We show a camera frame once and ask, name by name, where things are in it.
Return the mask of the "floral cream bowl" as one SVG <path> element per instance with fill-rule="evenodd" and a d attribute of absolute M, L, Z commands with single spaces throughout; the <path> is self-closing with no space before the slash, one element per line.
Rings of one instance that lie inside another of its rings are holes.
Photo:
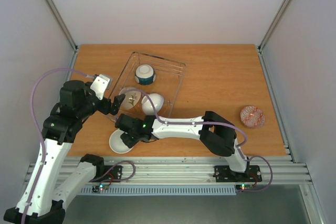
<path fill-rule="evenodd" d="M 125 99 L 121 103 L 121 108 L 124 110 L 132 109 L 141 99 L 141 92 L 137 90 L 129 91 L 131 89 L 134 89 L 134 87 L 126 87 L 121 89 L 119 92 L 119 94 L 125 95 Z"/>

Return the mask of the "teal and white bowl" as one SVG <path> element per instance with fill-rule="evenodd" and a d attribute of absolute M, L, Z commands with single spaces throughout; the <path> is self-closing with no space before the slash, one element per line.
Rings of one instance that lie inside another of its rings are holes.
<path fill-rule="evenodd" d="M 138 84 L 147 86 L 155 81 L 156 73 L 152 66 L 140 65 L 137 67 L 134 77 Z"/>

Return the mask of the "chrome wire dish rack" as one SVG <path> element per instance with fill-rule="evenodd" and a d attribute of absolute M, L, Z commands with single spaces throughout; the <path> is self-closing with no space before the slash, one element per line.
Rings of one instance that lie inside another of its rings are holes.
<path fill-rule="evenodd" d="M 154 69 L 155 80 L 152 84 L 143 86 L 136 82 L 136 69 L 141 65 L 149 65 Z M 133 88 L 140 89 L 147 94 L 158 93 L 164 99 L 158 114 L 168 118 L 172 114 L 185 70 L 186 64 L 183 62 L 134 51 L 116 80 L 109 98 L 114 99 L 120 92 Z"/>

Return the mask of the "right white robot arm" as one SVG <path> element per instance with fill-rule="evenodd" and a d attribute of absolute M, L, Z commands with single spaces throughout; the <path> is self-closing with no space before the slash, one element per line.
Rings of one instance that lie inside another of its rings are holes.
<path fill-rule="evenodd" d="M 187 119 L 147 115 L 141 120 L 121 114 L 115 127 L 122 131 L 121 141 L 128 148 L 150 140 L 190 138 L 203 143 L 211 153 L 224 157 L 235 179 L 243 180 L 250 174 L 249 161 L 237 139 L 237 132 L 240 132 L 246 142 L 246 134 L 213 111 Z"/>

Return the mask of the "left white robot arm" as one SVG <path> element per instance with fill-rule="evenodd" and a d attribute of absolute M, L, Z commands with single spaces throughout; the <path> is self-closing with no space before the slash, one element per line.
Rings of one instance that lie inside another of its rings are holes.
<path fill-rule="evenodd" d="M 70 203 L 90 180 L 105 177 L 104 159 L 93 154 L 81 158 L 76 170 L 59 186 L 58 175 L 85 120 L 99 111 L 117 114 L 125 94 L 104 97 L 110 82 L 97 76 L 93 82 L 70 80 L 60 89 L 60 101 L 45 119 L 37 162 L 18 204 L 5 211 L 10 223 L 62 223 Z"/>

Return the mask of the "red patterned small dish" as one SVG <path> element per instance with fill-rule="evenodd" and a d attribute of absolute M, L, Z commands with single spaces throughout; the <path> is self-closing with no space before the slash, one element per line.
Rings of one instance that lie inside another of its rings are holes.
<path fill-rule="evenodd" d="M 240 112 L 242 124 L 250 129 L 258 129 L 265 124 L 263 111 L 255 106 L 245 106 Z"/>

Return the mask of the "left controller board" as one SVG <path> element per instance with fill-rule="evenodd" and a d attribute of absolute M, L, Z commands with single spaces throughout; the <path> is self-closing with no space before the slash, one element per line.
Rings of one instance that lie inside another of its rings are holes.
<path fill-rule="evenodd" d="M 94 194 L 103 193 L 107 191 L 108 189 L 109 189 L 109 185 L 100 184 L 100 185 L 92 186 L 91 192 Z"/>

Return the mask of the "controller board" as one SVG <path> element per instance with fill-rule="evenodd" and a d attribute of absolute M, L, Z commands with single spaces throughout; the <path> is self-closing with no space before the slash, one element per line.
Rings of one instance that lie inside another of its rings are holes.
<path fill-rule="evenodd" d="M 109 189 L 109 185 L 100 184 L 100 185 L 92 186 L 91 192 L 94 194 L 103 193 L 107 191 L 108 189 Z"/>
<path fill-rule="evenodd" d="M 256 185 L 255 184 L 239 184 L 236 185 L 236 190 L 237 191 L 249 191 L 249 190 L 253 190 Z"/>

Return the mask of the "right controller board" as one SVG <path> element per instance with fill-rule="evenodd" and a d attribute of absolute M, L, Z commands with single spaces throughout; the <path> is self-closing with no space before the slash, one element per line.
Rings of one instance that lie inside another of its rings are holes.
<path fill-rule="evenodd" d="M 236 190 L 237 191 L 249 191 L 249 190 L 253 190 L 256 185 L 255 184 L 239 184 L 236 185 Z"/>

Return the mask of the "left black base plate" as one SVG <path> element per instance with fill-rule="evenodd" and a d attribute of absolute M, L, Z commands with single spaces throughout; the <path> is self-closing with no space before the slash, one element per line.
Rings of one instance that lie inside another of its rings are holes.
<path fill-rule="evenodd" d="M 111 180 L 119 180 L 121 179 L 122 176 L 122 169 L 123 169 L 122 165 L 117 165 L 114 168 L 112 168 L 112 165 L 105 165 L 103 172 L 101 173 L 103 177 L 94 178 L 90 182 L 105 183 Z"/>

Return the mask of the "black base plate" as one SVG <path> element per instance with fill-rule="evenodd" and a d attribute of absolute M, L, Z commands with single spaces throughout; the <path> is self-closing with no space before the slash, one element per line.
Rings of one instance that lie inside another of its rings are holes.
<path fill-rule="evenodd" d="M 112 168 L 112 165 L 105 165 L 103 172 L 101 173 L 103 177 L 94 178 L 90 182 L 105 183 L 111 180 L 119 180 L 121 179 L 122 176 L 122 169 L 123 169 L 122 165 L 117 165 L 114 168 Z"/>
<path fill-rule="evenodd" d="M 239 173 L 230 170 L 229 166 L 218 165 L 214 167 L 214 175 L 217 183 L 228 183 L 228 182 L 262 182 L 262 176 L 260 167 L 257 165 L 247 166 L 245 172 Z"/>

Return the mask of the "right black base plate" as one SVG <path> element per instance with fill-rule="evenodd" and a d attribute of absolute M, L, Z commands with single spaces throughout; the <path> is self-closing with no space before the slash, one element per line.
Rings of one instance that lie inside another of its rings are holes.
<path fill-rule="evenodd" d="M 230 170 L 229 166 L 218 165 L 214 167 L 214 175 L 217 183 L 228 183 L 228 182 L 262 182 L 262 176 L 260 167 L 257 165 L 247 166 L 245 172 L 239 173 Z"/>

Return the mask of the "aluminium mounting rail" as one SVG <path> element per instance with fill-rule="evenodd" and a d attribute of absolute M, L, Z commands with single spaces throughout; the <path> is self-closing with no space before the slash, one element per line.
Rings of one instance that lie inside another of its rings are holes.
<path fill-rule="evenodd" d="M 105 157 L 106 165 L 122 160 L 124 184 L 130 185 L 206 185 L 215 184 L 214 168 L 226 165 L 222 157 Z M 294 163 L 290 156 L 254 158 L 251 165 L 260 168 L 261 185 L 311 185 L 306 164 Z"/>

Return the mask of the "left aluminium frame post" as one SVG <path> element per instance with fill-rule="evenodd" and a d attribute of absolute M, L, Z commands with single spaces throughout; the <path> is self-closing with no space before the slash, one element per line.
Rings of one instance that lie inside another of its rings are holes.
<path fill-rule="evenodd" d="M 45 0 L 48 8 L 50 9 L 50 11 L 52 12 L 54 18 L 56 19 L 60 29 L 62 30 L 65 38 L 67 39 L 69 45 L 71 46 L 71 48 L 73 49 L 74 52 L 77 51 L 78 46 L 75 43 L 75 40 L 73 39 L 66 23 L 64 22 L 64 19 L 62 18 L 54 0 Z"/>

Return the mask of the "aluminium frame post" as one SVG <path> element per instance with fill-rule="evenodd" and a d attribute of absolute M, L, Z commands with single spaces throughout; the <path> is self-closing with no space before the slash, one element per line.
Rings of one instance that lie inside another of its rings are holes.
<path fill-rule="evenodd" d="M 64 22 L 64 19 L 62 18 L 54 0 L 45 0 L 48 8 L 50 9 L 50 11 L 52 12 L 54 18 L 56 19 L 60 29 L 62 30 L 65 38 L 67 39 L 69 45 L 71 46 L 71 48 L 73 49 L 74 52 L 77 51 L 78 46 L 75 43 L 75 40 L 73 39 L 66 23 Z"/>
<path fill-rule="evenodd" d="M 286 10 L 288 9 L 290 3 L 292 0 L 283 0 L 280 4 L 280 7 L 278 11 L 276 12 L 272 22 L 270 23 L 270 26 L 268 27 L 265 35 L 263 36 L 259 46 L 257 46 L 258 52 L 262 53 L 263 49 L 267 45 L 268 41 L 270 40 L 272 34 L 276 30 L 279 22 L 281 21 L 283 15 L 285 14 Z"/>

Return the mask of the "right aluminium frame post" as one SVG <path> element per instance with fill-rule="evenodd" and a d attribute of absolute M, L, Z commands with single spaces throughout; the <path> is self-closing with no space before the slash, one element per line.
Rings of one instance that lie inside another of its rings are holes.
<path fill-rule="evenodd" d="M 263 49 L 267 45 L 268 41 L 270 40 L 272 34 L 276 30 L 279 22 L 281 21 L 283 15 L 285 14 L 286 10 L 288 9 L 290 3 L 292 0 L 283 0 L 280 4 L 280 7 L 278 11 L 276 12 L 272 22 L 270 23 L 270 26 L 268 27 L 265 35 L 263 36 L 259 46 L 257 46 L 258 52 L 262 53 Z"/>

